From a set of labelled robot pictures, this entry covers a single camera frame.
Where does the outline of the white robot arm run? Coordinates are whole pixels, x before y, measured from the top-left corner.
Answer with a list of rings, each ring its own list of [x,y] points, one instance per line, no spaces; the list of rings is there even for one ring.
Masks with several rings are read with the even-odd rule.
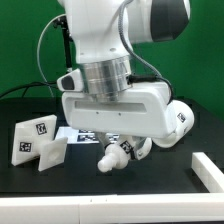
[[[58,1],[78,65],[57,80],[69,126],[93,131],[106,157],[140,160],[153,141],[176,143],[183,104],[132,45],[176,39],[189,22],[189,0]]]

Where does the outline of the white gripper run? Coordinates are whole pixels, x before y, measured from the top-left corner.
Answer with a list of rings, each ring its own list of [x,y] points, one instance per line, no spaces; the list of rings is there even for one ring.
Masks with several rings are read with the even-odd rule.
[[[105,133],[134,136],[131,158],[141,160],[152,148],[150,138],[165,138],[174,131],[174,105],[169,99],[164,82],[134,83],[119,93],[117,102],[98,103],[87,94],[65,92],[62,105],[68,125],[98,132],[103,149],[111,144]]]

